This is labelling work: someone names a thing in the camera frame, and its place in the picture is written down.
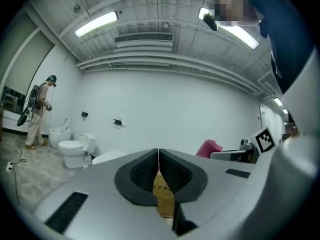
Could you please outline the pink microfibre cloth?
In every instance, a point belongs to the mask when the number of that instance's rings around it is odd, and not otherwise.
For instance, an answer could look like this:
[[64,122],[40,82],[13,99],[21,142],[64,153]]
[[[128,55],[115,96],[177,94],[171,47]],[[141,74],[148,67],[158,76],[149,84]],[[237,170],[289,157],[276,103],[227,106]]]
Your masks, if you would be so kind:
[[211,153],[222,152],[223,147],[218,145],[215,140],[207,139],[198,149],[196,156],[203,158],[210,158]]

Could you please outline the white toilet with tank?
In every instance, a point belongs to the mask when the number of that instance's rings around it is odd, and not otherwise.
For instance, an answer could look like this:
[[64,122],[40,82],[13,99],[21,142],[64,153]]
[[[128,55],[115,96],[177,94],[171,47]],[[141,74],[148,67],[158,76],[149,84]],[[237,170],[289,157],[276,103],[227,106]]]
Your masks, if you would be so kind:
[[82,133],[78,140],[61,141],[58,144],[68,169],[87,168],[92,164],[92,154],[95,151],[96,138],[89,133]]

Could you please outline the black green shoulder bag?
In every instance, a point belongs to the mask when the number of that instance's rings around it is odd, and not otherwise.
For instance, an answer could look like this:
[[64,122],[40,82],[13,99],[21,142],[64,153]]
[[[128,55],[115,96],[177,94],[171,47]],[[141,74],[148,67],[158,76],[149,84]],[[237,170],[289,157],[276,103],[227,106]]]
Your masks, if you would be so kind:
[[26,107],[24,109],[24,111],[22,112],[21,116],[19,117],[16,125],[18,127],[22,126],[27,121],[29,114],[30,114],[30,109],[28,107]]

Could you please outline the person's dark shirt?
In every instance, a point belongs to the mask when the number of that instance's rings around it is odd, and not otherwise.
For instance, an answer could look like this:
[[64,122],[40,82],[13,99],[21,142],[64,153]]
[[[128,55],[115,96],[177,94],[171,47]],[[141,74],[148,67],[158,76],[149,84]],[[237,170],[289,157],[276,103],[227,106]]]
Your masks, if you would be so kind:
[[270,39],[272,71],[284,94],[304,68],[315,42],[290,0],[250,0],[250,3],[263,15],[260,35]]

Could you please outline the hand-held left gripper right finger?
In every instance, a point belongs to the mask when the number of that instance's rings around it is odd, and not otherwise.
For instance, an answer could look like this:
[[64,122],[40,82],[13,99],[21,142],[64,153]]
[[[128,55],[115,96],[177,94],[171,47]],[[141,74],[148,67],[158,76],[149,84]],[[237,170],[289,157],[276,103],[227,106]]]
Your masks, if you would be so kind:
[[171,229],[158,240],[230,240],[238,213],[223,212],[244,187],[252,164],[202,158],[160,149],[159,169],[174,196]]

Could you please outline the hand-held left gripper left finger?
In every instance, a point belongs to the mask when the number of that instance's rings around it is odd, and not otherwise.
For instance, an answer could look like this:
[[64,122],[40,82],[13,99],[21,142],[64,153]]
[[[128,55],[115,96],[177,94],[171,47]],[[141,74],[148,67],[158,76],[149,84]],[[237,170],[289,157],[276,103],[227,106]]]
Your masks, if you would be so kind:
[[157,210],[158,150],[92,165],[46,196],[33,214],[45,240],[175,240]]

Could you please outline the grey backpack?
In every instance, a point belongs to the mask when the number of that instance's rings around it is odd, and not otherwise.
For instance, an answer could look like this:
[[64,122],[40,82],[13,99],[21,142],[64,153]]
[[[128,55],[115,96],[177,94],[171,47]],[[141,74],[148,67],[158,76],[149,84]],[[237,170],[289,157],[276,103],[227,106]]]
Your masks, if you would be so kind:
[[33,109],[37,105],[39,86],[34,85],[28,98],[27,108]]

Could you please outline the large cardboard box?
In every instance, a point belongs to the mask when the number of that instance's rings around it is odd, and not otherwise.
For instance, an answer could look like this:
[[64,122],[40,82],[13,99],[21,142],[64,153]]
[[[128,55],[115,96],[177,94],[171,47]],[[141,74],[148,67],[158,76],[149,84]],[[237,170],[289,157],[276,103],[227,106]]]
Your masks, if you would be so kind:
[[153,195],[157,197],[157,211],[162,218],[173,219],[175,211],[175,197],[164,180],[160,171],[153,182]]

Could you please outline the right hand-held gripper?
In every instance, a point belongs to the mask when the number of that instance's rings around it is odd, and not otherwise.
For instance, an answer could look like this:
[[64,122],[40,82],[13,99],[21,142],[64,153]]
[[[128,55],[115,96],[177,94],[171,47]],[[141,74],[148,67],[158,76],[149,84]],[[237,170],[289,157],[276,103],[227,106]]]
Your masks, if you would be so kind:
[[210,159],[256,164],[260,155],[274,149],[276,142],[267,126],[249,138],[240,141],[236,151],[212,152]]

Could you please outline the long ceiling light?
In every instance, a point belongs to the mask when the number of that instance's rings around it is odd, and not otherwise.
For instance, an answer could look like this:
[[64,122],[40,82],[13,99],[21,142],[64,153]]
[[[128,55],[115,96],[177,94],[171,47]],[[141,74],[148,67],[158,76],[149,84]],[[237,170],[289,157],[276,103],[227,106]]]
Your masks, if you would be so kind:
[[[206,13],[210,13],[210,11],[207,8],[201,7],[199,9],[198,18],[200,20],[203,20],[203,15]],[[238,39],[240,39],[242,42],[244,42],[246,45],[248,45],[251,49],[256,49],[259,45],[259,42],[251,36],[247,31],[245,31],[243,28],[241,28],[238,25],[234,26],[225,26],[220,23],[217,23],[218,29],[225,30],[229,32],[230,34],[234,35]]]
[[90,22],[88,22],[87,24],[83,25],[82,27],[80,27],[78,30],[75,31],[75,35],[80,38],[83,35],[98,29],[104,25],[113,23],[115,21],[117,21],[119,19],[118,17],[118,13],[116,11],[111,11],[107,14],[104,14]]

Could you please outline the white ceiling air vent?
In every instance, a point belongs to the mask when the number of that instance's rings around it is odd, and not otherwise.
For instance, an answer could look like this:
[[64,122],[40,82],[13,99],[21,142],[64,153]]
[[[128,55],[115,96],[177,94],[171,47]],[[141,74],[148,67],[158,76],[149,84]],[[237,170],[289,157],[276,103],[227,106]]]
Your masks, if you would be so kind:
[[173,51],[175,35],[167,32],[139,32],[124,34],[114,38],[118,52],[125,51]]

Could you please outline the white door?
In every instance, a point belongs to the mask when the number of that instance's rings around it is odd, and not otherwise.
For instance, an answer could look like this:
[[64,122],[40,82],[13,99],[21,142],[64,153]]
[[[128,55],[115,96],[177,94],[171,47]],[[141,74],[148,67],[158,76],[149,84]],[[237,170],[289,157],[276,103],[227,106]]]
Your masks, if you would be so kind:
[[261,128],[267,127],[266,132],[266,140],[262,138],[262,144],[264,148],[268,148],[271,145],[271,137],[270,137],[270,129],[269,129],[269,115],[268,115],[268,109],[260,104],[260,115],[261,115]]

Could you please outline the white low cabinet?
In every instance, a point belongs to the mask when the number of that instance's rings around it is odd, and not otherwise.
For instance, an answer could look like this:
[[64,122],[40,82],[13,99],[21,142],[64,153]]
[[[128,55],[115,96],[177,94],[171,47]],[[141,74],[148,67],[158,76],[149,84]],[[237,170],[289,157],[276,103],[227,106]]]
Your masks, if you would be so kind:
[[20,118],[19,114],[16,114],[4,109],[3,117],[2,117],[3,131],[6,133],[26,136],[28,134],[28,124],[25,123],[22,126],[17,126],[17,122],[19,118]]

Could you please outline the framed dark picture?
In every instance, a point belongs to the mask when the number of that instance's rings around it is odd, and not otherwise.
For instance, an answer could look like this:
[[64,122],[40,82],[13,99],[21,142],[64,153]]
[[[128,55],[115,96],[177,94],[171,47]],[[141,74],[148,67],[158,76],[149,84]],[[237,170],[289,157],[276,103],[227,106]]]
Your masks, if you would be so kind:
[[7,86],[4,87],[1,106],[12,113],[21,115],[24,110],[26,96],[22,93],[19,93]]

